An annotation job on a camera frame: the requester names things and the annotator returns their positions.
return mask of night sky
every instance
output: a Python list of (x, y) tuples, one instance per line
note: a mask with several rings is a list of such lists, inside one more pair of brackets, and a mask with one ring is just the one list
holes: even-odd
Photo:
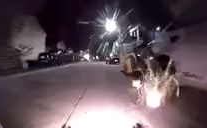
[(93, 26), (77, 24), (79, 20), (95, 20), (97, 10), (109, 5), (123, 12), (134, 8), (135, 15), (148, 26), (164, 25), (169, 22), (169, 15), (161, 3), (160, 0), (46, 0), (37, 16), (47, 33), (47, 46), (55, 47), (57, 41), (63, 40), (67, 47), (80, 50), (87, 48), (94, 31)]

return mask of street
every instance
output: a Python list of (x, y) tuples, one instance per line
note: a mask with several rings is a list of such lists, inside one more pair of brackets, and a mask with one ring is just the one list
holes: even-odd
[(0, 122), (4, 128), (132, 127), (139, 121), (152, 128), (207, 128), (207, 91), (181, 82), (181, 95), (163, 109), (135, 104), (131, 78), (116, 65), (102, 62), (69, 64), (0, 78)]

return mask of parked car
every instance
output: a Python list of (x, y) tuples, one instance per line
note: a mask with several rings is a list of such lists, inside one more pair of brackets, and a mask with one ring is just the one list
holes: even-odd
[(60, 65), (74, 61), (74, 53), (68, 52), (67, 50), (63, 50), (63, 49), (50, 50), (49, 54), (56, 56), (58, 58), (58, 63)]
[(38, 62), (45, 66), (60, 65), (58, 57), (56, 55), (49, 54), (48, 52), (40, 53), (38, 56)]
[(106, 64), (120, 64), (120, 59), (117, 55), (112, 55), (107, 56), (105, 59)]

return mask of headlight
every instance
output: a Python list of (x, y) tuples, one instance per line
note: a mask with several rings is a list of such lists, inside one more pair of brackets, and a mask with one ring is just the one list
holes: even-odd
[(85, 54), (84, 55), (84, 59), (89, 60), (90, 59), (90, 55), (89, 54)]
[(150, 60), (153, 60), (153, 59), (154, 59), (154, 57), (153, 57), (153, 56), (149, 56), (148, 58), (149, 58)]
[(45, 56), (40, 56), (40, 58), (41, 58), (41, 59), (44, 59), (44, 58), (45, 58)]

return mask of wall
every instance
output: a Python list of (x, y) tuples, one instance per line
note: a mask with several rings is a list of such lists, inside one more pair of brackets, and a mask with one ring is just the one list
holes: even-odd
[(183, 28), (180, 40), (168, 52), (182, 72), (207, 75), (207, 22)]

